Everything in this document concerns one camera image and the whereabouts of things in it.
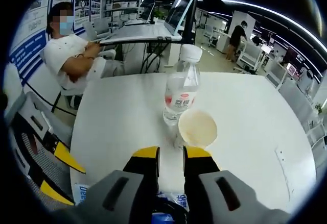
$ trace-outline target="white table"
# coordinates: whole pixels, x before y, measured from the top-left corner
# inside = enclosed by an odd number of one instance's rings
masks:
[[[162,118],[166,79],[137,74],[87,86],[71,145],[86,175],[71,170],[72,186],[92,185],[123,169],[136,150],[159,145],[160,189],[183,190],[182,152],[172,148]],[[222,170],[251,186],[269,208],[298,206],[315,183],[312,151],[294,112],[264,77],[202,72],[194,107],[217,124],[218,137],[207,150]]]

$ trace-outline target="white paper cup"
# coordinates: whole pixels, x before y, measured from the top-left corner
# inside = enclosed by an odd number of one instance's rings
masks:
[[[198,109],[188,109],[182,113],[177,125],[175,147],[183,145],[206,148],[217,138],[214,119]]]

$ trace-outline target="black shirt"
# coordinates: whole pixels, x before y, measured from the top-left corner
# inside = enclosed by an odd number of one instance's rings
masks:
[[[231,34],[229,44],[238,47],[241,41],[241,36],[246,37],[244,29],[242,28],[242,26],[237,25],[233,33]]]

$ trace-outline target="yellow panel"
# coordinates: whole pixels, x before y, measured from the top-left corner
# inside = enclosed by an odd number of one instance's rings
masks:
[[[74,205],[74,203],[67,200],[66,198],[61,196],[58,192],[56,192],[51,186],[49,186],[48,183],[46,183],[46,181],[42,182],[40,190],[44,194],[48,195],[49,197],[51,197],[51,198],[53,198],[53,199],[55,199],[57,201],[60,201],[62,203],[68,204],[68,205]]]
[[[77,161],[71,156],[68,148],[61,142],[58,143],[54,155],[62,162],[69,165],[71,168],[78,170],[81,173],[85,173],[85,169],[77,163]]]
[[[185,146],[188,152],[188,158],[211,157],[206,150],[196,146]]]
[[[157,148],[158,148],[157,146],[142,148],[140,150],[137,150],[133,154],[133,157],[155,158],[155,156],[157,154]]]

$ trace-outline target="bottle cap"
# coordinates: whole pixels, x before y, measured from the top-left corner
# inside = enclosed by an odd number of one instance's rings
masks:
[[[180,48],[179,58],[182,61],[197,63],[200,61],[202,56],[202,49],[192,45],[192,44],[184,44]]]

